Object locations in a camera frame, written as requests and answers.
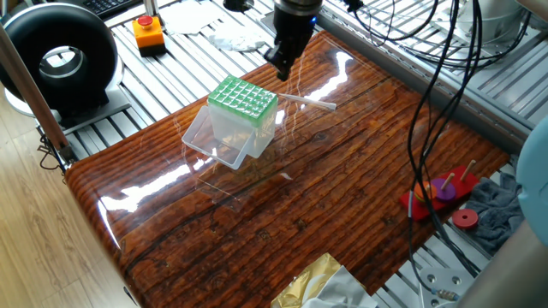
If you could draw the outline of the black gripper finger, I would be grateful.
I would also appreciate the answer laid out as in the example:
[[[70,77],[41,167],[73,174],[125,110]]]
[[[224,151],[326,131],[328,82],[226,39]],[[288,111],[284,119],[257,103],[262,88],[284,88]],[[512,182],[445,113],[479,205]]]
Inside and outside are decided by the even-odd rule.
[[[277,77],[286,81],[295,59],[301,56],[300,47],[297,44],[280,44],[277,51]]]
[[[273,47],[269,48],[264,54],[264,59],[271,65],[283,64],[283,54],[280,52],[280,47],[280,44],[275,44]]]

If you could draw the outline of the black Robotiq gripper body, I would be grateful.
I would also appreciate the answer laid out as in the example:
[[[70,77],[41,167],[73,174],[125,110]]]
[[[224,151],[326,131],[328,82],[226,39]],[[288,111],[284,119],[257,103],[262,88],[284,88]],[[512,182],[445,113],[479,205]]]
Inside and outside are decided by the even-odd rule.
[[[275,2],[275,44],[296,43],[306,46],[312,37],[321,7],[321,2]]]

